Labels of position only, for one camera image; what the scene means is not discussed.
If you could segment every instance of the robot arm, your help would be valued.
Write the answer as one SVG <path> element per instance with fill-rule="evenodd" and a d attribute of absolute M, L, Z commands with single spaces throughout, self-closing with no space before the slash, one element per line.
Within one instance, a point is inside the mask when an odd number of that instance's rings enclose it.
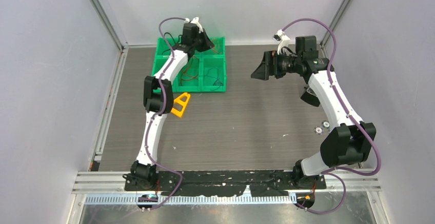
<path fill-rule="evenodd" d="M 288 37 L 280 30 L 275 38 L 287 42 Z M 372 139 L 376 134 L 376 129 L 372 123 L 364 123 L 350 106 L 337 82 L 333 67 L 331 67 L 333 84 L 330 84 L 327 75 L 329 59 L 319 58 L 315 36 L 296 37 L 295 54 L 278 54 L 281 53 L 283 47 L 280 44 L 278 51 L 264 52 L 263 60 L 251 74 L 251 78 L 268 80 L 270 75 L 281 78 L 286 73 L 299 74 L 308 85 L 301 99 L 313 106 L 318 107 L 321 104 L 332 128 L 328 137 L 321 144 L 320 152 L 296 162 L 292 172 L 295 181 L 317 176 L 321 172 L 339 165 L 356 164 L 367 160 L 371 145 L 349 119 L 341 101 Z M 335 86 L 341 100 L 337 97 L 332 86 Z"/>
<path fill-rule="evenodd" d="M 203 52 L 213 47 L 214 44 L 199 23 L 199 18 L 196 17 L 192 21 L 186 20 L 183 26 L 181 42 L 173 46 L 174 55 L 169 56 L 168 60 L 154 76 L 145 78 L 144 106 L 147 112 L 146 125 L 141 149 L 136 161 L 132 164 L 130 173 L 124 175 L 128 184 L 151 187 L 157 181 L 154 162 L 157 161 L 157 148 L 163 123 L 173 107 L 172 83 L 180 70 L 192 58 L 195 51 Z M 160 93 L 157 93 L 156 90 L 160 87 L 159 80 L 162 82 L 164 90 L 162 89 Z"/>

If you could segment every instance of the black metal plate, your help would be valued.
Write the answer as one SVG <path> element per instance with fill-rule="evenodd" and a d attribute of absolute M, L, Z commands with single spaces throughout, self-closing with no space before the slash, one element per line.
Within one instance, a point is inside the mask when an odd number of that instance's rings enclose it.
<path fill-rule="evenodd" d="M 285 190 L 310 190 L 313 181 L 305 184 L 300 181 L 296 186 L 290 172 L 284 170 L 216 170 L 216 171 L 178 171 L 183 181 L 174 196 L 234 196 L 243 194 L 248 185 L 251 195 L 283 196 Z M 178 183 L 179 177 L 168 171 L 159 172 L 159 187 L 162 195 L 168 195 Z M 316 189 L 325 189 L 323 177 L 316 182 Z"/>

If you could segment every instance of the screw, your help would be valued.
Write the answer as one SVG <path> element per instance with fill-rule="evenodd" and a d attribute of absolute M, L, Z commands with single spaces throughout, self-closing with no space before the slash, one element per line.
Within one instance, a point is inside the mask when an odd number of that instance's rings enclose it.
<path fill-rule="evenodd" d="M 327 121 L 327 120 L 324 120 L 323 122 L 322 122 L 322 127 L 324 127 L 324 128 L 329 128 L 329 122 Z"/>
<path fill-rule="evenodd" d="M 314 133 L 320 135 L 323 133 L 323 129 L 321 127 L 315 127 L 314 128 Z"/>

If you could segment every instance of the yellow object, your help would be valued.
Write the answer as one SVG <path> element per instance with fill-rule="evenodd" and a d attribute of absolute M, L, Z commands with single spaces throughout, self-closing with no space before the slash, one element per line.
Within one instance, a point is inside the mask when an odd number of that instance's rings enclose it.
<path fill-rule="evenodd" d="M 181 94 L 180 96 L 178 96 L 176 99 L 174 99 L 174 104 L 179 104 L 181 105 L 181 110 L 177 110 L 176 108 L 172 108 L 171 113 L 178 116 L 179 118 L 183 118 L 183 114 L 184 111 L 186 110 L 187 104 L 189 103 L 190 100 L 190 94 L 185 92 L 183 94 Z"/>

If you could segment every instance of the gray wall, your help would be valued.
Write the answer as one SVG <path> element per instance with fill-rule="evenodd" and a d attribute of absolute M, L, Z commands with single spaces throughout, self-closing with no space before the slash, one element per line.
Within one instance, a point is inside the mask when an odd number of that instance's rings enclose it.
<path fill-rule="evenodd" d="M 395 223 L 434 222 L 433 1 L 354 0 L 336 33 L 338 80 L 377 127 L 379 178 Z"/>
<path fill-rule="evenodd" d="M 330 22 L 342 0 L 100 0 L 117 34 L 130 45 L 155 45 L 157 25 L 171 17 L 199 16 L 209 36 L 225 36 L 226 44 L 276 44 L 278 28 L 301 17 Z M 177 23 L 163 30 L 181 33 Z M 301 23 L 289 36 L 322 35 L 316 24 Z"/>
<path fill-rule="evenodd" d="M 89 0 L 0 9 L 0 222 L 65 223 L 118 50 Z"/>

